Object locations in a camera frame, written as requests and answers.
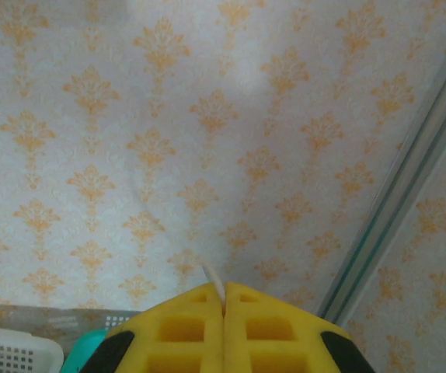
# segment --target floral patterned wallpaper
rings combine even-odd
[[[315,311],[445,58],[446,0],[0,0],[0,303]]]
[[[446,152],[347,325],[376,371],[446,372]]]

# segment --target wallpaper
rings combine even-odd
[[[315,311],[445,58],[446,0],[0,0],[0,304]]]
[[[446,152],[348,330],[376,371],[446,372]]]

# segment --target yellow robot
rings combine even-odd
[[[349,334],[241,284],[205,284],[109,331],[81,373],[375,373]]]

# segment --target teal object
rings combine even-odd
[[[94,330],[76,341],[61,373],[78,373],[90,359],[96,348],[106,339],[107,330]]]

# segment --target white plastic basket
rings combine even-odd
[[[0,373],[59,373],[63,360],[53,340],[0,329]]]

